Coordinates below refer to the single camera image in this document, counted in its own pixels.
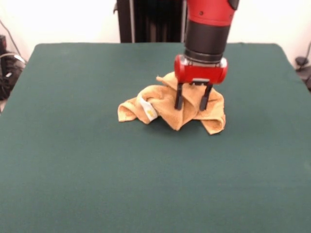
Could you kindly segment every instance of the white label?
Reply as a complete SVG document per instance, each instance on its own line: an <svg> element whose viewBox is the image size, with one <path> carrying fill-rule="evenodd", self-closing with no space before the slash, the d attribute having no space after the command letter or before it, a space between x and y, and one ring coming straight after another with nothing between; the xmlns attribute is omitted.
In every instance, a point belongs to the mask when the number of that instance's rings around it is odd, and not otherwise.
<svg viewBox="0 0 311 233"><path fill-rule="evenodd" d="M139 102L140 102L142 108L145 111L145 114L147 115L147 117L150 121L153 121L154 119L156 119L158 117L155 109L153 108L153 106L149 102L145 101L142 97L139 98Z"/></svg>

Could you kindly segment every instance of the crumpled towel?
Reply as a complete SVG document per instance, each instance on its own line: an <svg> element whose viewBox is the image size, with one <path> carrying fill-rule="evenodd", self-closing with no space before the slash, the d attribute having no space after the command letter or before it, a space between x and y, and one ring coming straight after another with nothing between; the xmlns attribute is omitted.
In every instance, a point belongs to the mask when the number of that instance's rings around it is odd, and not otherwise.
<svg viewBox="0 0 311 233"><path fill-rule="evenodd" d="M209 134L219 133L225 128L225 101L214 88L210 92L207 109L200 111L200 102L206 86L183 84L182 109L176 110L175 73L171 72L163 78L157 77L156 80L164 85L150 85L141 90L135 98L119 105L119 122L138 118L143 123L149 124L155 118L162 117L176 131L191 120L200 120Z"/></svg>

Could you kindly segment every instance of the tabletop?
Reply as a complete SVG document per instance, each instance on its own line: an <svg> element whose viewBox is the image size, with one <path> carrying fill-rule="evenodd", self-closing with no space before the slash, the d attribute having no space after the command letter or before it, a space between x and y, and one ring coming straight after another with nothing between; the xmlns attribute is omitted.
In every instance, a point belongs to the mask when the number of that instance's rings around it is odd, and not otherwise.
<svg viewBox="0 0 311 233"><path fill-rule="evenodd" d="M0 117L0 232L309 233L311 96L278 45L228 44L220 134L118 122L182 52L36 46Z"/></svg>

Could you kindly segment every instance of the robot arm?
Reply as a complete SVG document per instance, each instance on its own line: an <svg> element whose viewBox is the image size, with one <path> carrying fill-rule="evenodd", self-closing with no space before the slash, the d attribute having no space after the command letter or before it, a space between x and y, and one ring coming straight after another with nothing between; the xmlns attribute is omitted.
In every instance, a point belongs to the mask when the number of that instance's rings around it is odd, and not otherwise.
<svg viewBox="0 0 311 233"><path fill-rule="evenodd" d="M182 106L182 85L206 85L200 110L205 110L213 84L226 76L223 53L239 0L187 0L188 23L183 55L177 55L174 69L178 79L175 108Z"/></svg>

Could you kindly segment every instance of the white wall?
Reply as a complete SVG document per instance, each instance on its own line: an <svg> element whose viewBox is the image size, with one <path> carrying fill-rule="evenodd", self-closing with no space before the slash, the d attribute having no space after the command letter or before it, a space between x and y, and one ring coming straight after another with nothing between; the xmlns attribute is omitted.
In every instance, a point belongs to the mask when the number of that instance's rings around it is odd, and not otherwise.
<svg viewBox="0 0 311 233"><path fill-rule="evenodd" d="M0 0L0 18L29 58L38 43L119 43L118 14L112 14L115 2ZM294 64L311 40L310 9L310 0L240 0L229 42L277 43Z"/></svg>

